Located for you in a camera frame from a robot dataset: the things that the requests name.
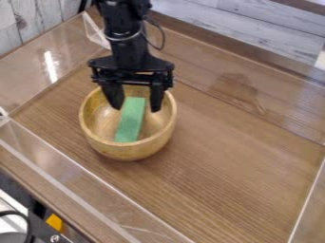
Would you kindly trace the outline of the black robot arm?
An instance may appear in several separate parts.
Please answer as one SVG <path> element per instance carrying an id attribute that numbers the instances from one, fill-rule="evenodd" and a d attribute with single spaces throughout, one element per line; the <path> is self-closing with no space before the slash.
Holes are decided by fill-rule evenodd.
<path id="1" fill-rule="evenodd" d="M 150 89 L 151 112 L 162 109 L 165 91 L 173 87 L 175 65 L 155 57 L 144 21 L 162 28 L 150 18 L 150 0 L 95 0 L 104 23 L 104 36 L 112 54 L 88 61 L 91 79 L 102 88 L 114 109 L 124 103 L 124 85 L 142 85 Z"/>

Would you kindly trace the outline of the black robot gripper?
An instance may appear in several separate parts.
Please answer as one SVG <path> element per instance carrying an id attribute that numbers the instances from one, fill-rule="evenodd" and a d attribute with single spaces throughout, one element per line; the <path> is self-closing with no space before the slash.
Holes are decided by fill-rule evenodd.
<path id="1" fill-rule="evenodd" d="M 107 41 L 112 54 L 88 61 L 91 79 L 102 85 L 103 94 L 116 110 L 124 102 L 123 84 L 150 86 L 151 112 L 158 112 L 162 109 L 163 90 L 174 85 L 175 65 L 150 53 L 143 34 L 108 36 Z"/>

